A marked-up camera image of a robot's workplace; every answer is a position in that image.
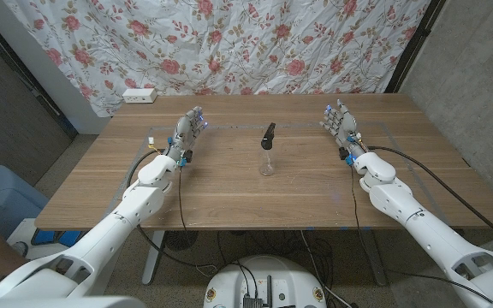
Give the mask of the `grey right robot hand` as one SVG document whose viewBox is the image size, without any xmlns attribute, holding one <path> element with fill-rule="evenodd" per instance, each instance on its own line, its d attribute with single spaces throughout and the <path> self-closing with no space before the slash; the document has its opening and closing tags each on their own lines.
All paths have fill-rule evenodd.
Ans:
<svg viewBox="0 0 493 308">
<path fill-rule="evenodd" d="M 331 105 L 326 107 L 323 120 L 319 125 L 335 139 L 341 160 L 352 163 L 368 152 L 361 141 L 361 134 L 357 130 L 354 116 L 340 99 L 336 100 L 336 107 Z"/>
</svg>

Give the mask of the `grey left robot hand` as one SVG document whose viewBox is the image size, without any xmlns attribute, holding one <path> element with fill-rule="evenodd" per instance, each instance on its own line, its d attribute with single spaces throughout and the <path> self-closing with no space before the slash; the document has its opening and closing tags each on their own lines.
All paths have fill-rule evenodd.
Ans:
<svg viewBox="0 0 493 308">
<path fill-rule="evenodd" d="M 202 108 L 195 106 L 189 110 L 176 123 L 166 156 L 178 161 L 184 153 L 193 149 L 196 139 L 206 127 Z"/>
</svg>

